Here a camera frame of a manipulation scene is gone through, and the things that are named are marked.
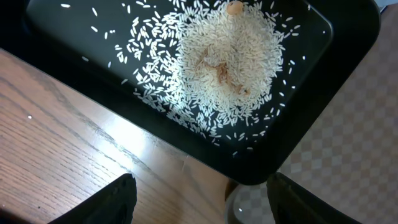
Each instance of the orange round object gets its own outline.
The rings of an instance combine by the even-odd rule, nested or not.
[[[226,7],[226,13],[229,15],[238,15],[243,11],[243,3],[241,1],[231,1]]]

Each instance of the wooden table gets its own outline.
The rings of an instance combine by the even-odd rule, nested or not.
[[[0,209],[47,223],[126,172],[133,223],[223,223],[225,176],[0,49]]]

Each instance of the wooden surface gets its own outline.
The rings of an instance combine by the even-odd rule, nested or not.
[[[0,49],[0,209],[47,223],[126,172],[133,223],[223,223],[225,176]]]

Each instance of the beige checkered mat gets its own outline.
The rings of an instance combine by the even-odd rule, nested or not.
[[[280,172],[359,222],[398,223],[398,5]],[[234,209],[243,223],[274,223],[266,191],[240,191]]]

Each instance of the tray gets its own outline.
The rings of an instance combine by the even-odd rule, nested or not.
[[[98,50],[114,52],[114,44],[109,46],[104,44],[103,35],[98,39],[91,36],[94,32],[87,29],[91,23],[85,22],[82,16],[90,13],[92,16],[91,8],[95,3],[98,13],[107,12],[108,22],[118,22],[121,26],[129,27],[131,20],[136,16],[133,14],[135,11],[132,10],[130,14],[120,13],[120,8],[123,8],[121,2],[115,2],[115,6],[106,5],[107,11],[100,11],[102,4],[106,4],[105,1],[69,1],[71,6],[74,2],[82,6],[82,9],[76,10],[76,13],[81,14],[70,19],[67,24],[62,24],[65,22],[65,14],[71,11],[52,10],[53,7],[61,9],[60,1],[49,1],[44,5],[40,5],[38,1],[31,1],[27,10],[28,19],[24,20],[29,30],[21,29],[21,24],[16,22],[13,27],[15,32],[12,33],[14,38],[8,39],[5,49],[242,184],[259,184],[279,168],[369,50],[379,30],[379,14],[372,1],[345,3],[348,7],[344,7],[344,10],[338,7],[337,2],[314,2],[312,5],[311,2],[294,0],[275,3],[273,10],[282,14],[291,14],[295,23],[301,25],[300,35],[296,39],[288,38],[283,42],[287,49],[284,53],[284,72],[273,80],[272,100],[259,112],[269,113],[274,107],[274,113],[278,108],[280,114],[274,115],[273,119],[262,121],[262,128],[268,126],[265,136],[257,139],[248,138],[247,141],[221,139],[221,147],[216,147],[210,140],[203,139],[144,105],[132,94],[135,89],[134,84],[121,85],[121,81],[127,77],[131,78],[134,68],[140,65],[115,66],[110,72],[106,67],[109,59],[95,56],[99,55],[100,51],[96,52],[96,49],[92,48],[93,45],[101,46]],[[174,7],[167,7],[168,4],[171,2],[164,1],[161,6],[157,3],[157,11],[160,12],[160,8],[165,12],[172,11]],[[262,8],[268,9],[271,4],[272,1],[263,1]],[[15,16],[15,21],[21,20],[21,11],[25,6],[26,4],[21,4],[19,7],[14,7],[15,11],[19,12],[19,17]],[[136,13],[145,16],[147,12],[139,9]],[[342,23],[338,16],[346,16],[349,21]],[[65,36],[70,32],[70,24],[84,29],[66,39]],[[116,34],[119,34],[119,30],[116,28],[115,30]],[[362,36],[361,40],[357,40],[360,34],[366,34],[366,37]],[[120,34],[121,38],[129,35],[128,29],[125,34]],[[81,36],[85,37],[85,44],[81,43],[82,40],[79,38]],[[25,44],[17,45],[18,40],[23,40]],[[40,56],[29,51],[40,52]],[[83,53],[90,59],[88,63],[81,59]],[[296,62],[292,74],[287,72],[289,71],[287,58]],[[340,68],[335,66],[336,62],[341,65]],[[284,88],[283,79],[290,86],[289,91],[284,92],[285,96],[281,101],[276,96]],[[238,129],[239,132],[230,129],[226,129],[226,132],[258,133],[256,126],[253,127],[247,129],[246,125],[237,126],[234,130]],[[247,150],[248,146],[253,146],[254,150]]]

